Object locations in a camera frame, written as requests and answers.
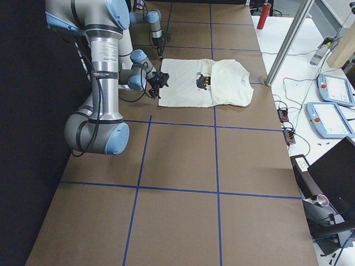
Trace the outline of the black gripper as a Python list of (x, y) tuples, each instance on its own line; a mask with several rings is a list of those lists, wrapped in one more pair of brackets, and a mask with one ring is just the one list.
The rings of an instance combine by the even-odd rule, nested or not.
[(151, 86), (151, 89), (149, 90), (149, 94), (153, 99), (155, 98), (160, 99), (159, 90), (164, 86), (167, 87), (169, 86), (168, 85), (169, 78), (170, 76), (168, 73), (163, 73), (161, 71), (153, 72), (153, 77), (148, 80), (148, 83)]

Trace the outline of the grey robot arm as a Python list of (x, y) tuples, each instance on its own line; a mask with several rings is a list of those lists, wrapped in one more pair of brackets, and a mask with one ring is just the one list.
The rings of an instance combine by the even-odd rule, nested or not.
[(92, 93), (64, 129), (73, 155), (122, 153), (130, 129), (119, 112), (119, 87), (156, 99), (168, 84), (169, 75), (155, 69), (144, 51), (133, 49), (129, 35), (131, 24), (148, 23), (162, 55), (169, 36), (161, 28), (160, 11), (146, 11), (143, 1), (135, 1), (133, 10), (126, 1), (46, 1), (45, 15), (51, 30), (84, 37), (90, 48)]
[(161, 27), (161, 12), (158, 9), (149, 11), (145, 1), (133, 1), (129, 18), (132, 24), (149, 24), (149, 42), (156, 49), (160, 60), (163, 60), (165, 46), (170, 41), (170, 34), (164, 32)]

